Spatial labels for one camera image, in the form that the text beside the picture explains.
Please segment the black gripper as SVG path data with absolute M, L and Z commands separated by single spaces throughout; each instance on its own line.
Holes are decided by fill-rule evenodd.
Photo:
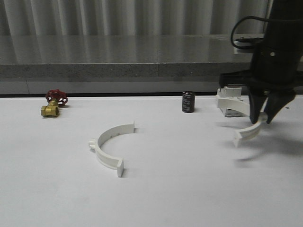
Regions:
M 244 45 L 244 42 L 234 42 L 232 44 L 242 51 L 253 51 L 250 68 L 221 74 L 219 84 L 221 87 L 249 87 L 252 124 L 258 121 L 262 106 L 267 99 L 265 113 L 269 124 L 285 105 L 294 100 L 296 93 L 274 92 L 267 95 L 264 90 L 282 91 L 303 85 L 303 72 L 298 70 L 303 56 L 303 43 L 257 42 Z

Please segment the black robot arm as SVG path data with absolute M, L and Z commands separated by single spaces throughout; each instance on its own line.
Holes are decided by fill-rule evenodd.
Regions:
M 248 70 L 220 75 L 221 87 L 245 86 L 249 91 L 250 121 L 258 121 L 260 111 L 270 123 L 276 114 L 294 100 L 294 88 L 303 85 L 303 73 L 298 66 L 303 55 L 303 2 L 276 0 L 269 18 L 244 17 L 267 22 L 262 39 L 256 39 Z

